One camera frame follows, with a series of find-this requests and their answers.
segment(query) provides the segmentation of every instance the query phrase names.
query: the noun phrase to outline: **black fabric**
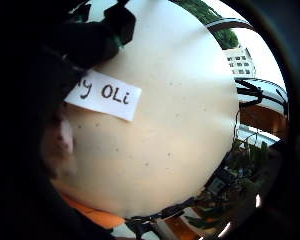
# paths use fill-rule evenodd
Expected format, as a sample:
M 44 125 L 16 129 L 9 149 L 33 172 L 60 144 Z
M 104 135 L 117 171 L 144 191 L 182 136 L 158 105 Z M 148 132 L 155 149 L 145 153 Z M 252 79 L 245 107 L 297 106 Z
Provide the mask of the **black fabric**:
M 85 69 L 113 57 L 119 51 L 113 34 L 98 22 L 59 24 L 50 32 L 42 37 L 45 44 Z
M 46 39 L 56 39 L 80 2 L 0 1 L 0 239 L 114 239 L 64 202 L 39 156 L 47 120 L 86 70 Z M 109 38 L 100 32 L 92 62 L 118 51 L 110 42 L 114 51 L 105 54 Z

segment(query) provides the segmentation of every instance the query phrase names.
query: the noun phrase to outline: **building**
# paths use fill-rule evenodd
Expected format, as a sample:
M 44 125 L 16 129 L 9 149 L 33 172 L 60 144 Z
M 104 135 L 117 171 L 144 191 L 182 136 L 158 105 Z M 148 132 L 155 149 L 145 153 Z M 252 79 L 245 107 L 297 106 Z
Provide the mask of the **building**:
M 224 53 L 227 56 L 234 77 L 254 78 L 256 76 L 256 69 L 247 48 L 239 46 L 224 50 Z

